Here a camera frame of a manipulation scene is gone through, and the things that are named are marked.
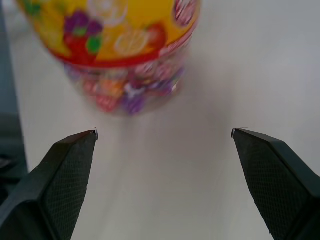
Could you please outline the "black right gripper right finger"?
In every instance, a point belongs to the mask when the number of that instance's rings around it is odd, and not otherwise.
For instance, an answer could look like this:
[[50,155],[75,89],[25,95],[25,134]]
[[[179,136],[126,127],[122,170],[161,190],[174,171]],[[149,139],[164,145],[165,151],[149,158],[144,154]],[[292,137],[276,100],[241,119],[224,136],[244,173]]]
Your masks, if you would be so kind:
[[320,238],[320,177],[283,141],[234,128],[249,192],[275,240]]

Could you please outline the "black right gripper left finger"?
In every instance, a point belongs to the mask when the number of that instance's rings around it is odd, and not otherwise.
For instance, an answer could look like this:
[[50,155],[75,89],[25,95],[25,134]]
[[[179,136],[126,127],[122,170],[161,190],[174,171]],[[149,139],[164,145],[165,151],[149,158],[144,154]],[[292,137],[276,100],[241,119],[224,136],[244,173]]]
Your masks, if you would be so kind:
[[89,182],[98,132],[56,142],[0,206],[2,240],[69,240]]

